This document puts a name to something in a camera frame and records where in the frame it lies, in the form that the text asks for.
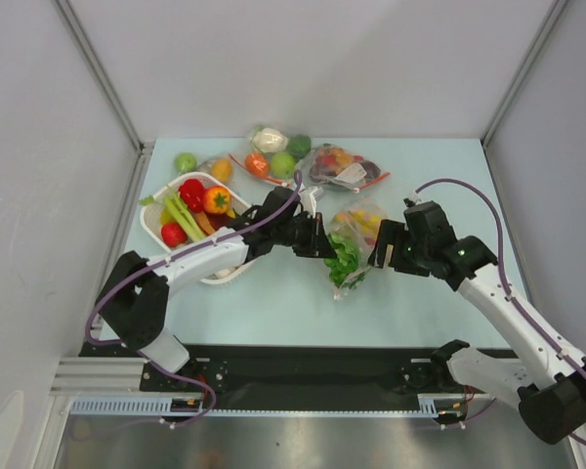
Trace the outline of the green lettuce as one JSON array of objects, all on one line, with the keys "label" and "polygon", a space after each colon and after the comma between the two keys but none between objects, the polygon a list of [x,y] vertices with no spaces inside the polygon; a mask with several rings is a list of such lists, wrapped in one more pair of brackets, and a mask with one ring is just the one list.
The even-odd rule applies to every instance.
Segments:
[{"label": "green lettuce", "polygon": [[324,260],[330,281],[338,289],[357,288],[370,269],[363,262],[362,251],[355,241],[336,232],[330,233],[328,239],[337,254],[336,259]]}]

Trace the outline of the clear zip bag pink seal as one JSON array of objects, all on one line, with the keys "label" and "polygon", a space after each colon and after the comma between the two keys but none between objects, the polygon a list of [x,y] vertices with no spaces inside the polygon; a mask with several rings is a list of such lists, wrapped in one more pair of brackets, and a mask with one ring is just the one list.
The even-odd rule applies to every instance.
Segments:
[{"label": "clear zip bag pink seal", "polygon": [[344,206],[330,220],[327,237],[336,257],[323,263],[335,300],[343,299],[367,277],[368,257],[386,218],[385,210],[366,197]]}]

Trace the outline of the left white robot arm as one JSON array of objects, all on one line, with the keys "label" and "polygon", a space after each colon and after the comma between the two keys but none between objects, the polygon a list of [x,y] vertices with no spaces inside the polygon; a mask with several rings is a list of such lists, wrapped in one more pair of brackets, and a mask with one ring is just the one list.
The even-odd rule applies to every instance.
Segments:
[{"label": "left white robot arm", "polygon": [[316,209],[321,189],[271,190],[263,204],[254,205],[228,226],[204,240],[144,258],[134,251],[120,256],[95,306],[129,351],[161,368],[161,379],[175,391],[189,388],[195,367],[189,351],[165,326],[169,300],[187,285],[223,270],[244,267],[286,246],[302,258],[334,259]]}]

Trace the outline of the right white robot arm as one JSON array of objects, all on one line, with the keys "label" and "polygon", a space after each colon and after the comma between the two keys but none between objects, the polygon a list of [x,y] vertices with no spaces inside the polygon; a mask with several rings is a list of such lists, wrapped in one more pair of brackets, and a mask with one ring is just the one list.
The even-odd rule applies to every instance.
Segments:
[{"label": "right white robot arm", "polygon": [[401,222],[383,220],[368,262],[444,281],[484,315],[519,359],[501,362],[451,341],[433,355],[431,379],[439,390],[466,384],[494,396],[548,445],[586,424],[586,355],[502,277],[501,259],[483,241],[456,236],[437,203],[408,207]]}]

